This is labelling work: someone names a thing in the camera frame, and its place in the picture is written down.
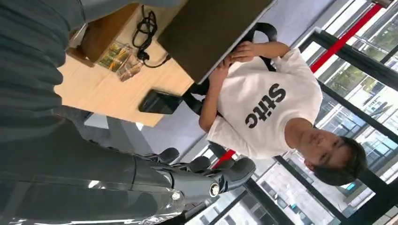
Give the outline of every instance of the boy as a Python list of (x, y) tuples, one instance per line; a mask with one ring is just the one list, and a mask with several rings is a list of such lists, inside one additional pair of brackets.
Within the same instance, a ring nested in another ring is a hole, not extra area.
[[(264, 58), (274, 59), (277, 72), (267, 69)], [(355, 140), (313, 128), (321, 102), (319, 84), (298, 49), (246, 41), (210, 75), (199, 125), (209, 141), (251, 158), (296, 149), (320, 180), (341, 186), (366, 169), (366, 155)]]

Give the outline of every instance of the black cable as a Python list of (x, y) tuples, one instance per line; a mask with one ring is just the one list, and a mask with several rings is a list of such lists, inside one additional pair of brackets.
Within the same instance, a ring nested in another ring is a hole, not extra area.
[[(156, 23), (156, 15), (153, 11), (149, 11), (148, 16), (145, 16), (144, 12), (144, 6), (141, 7), (141, 13), (142, 13), (142, 21), (137, 24), (137, 30), (134, 33), (132, 44), (134, 47), (138, 49), (137, 52), (137, 59), (141, 60), (143, 64), (149, 68), (157, 68), (165, 64), (167, 61), (171, 59), (171, 56), (169, 54), (166, 55), (166, 58), (161, 62), (159, 65), (156, 66), (151, 66), (146, 63), (147, 60), (150, 59), (149, 54), (146, 52), (146, 49), (151, 45), (152, 43), (152, 38), (154, 37), (156, 31), (158, 30), (158, 24)], [(139, 33), (144, 33), (147, 35), (146, 40), (140, 44), (137, 45), (136, 38)]]

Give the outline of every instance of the dark hair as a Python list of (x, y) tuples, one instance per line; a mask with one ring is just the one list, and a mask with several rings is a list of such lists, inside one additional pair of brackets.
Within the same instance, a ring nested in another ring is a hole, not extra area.
[(363, 147), (352, 138), (341, 138), (351, 150), (351, 158), (347, 165), (343, 169), (314, 168), (314, 175), (320, 181), (333, 186), (354, 182), (359, 174), (367, 169), (366, 154)]

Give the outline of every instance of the person's sleeve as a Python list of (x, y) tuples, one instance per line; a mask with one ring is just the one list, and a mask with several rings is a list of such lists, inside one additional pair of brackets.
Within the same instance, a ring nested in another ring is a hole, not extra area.
[(301, 56), (301, 52), (298, 48), (290, 50), (282, 58), (277, 57), (273, 59), (273, 61), (276, 70), (280, 73), (300, 76), (314, 76), (310, 67)]
[(252, 149), (236, 130), (222, 117), (217, 116), (210, 128), (207, 140), (251, 157)]

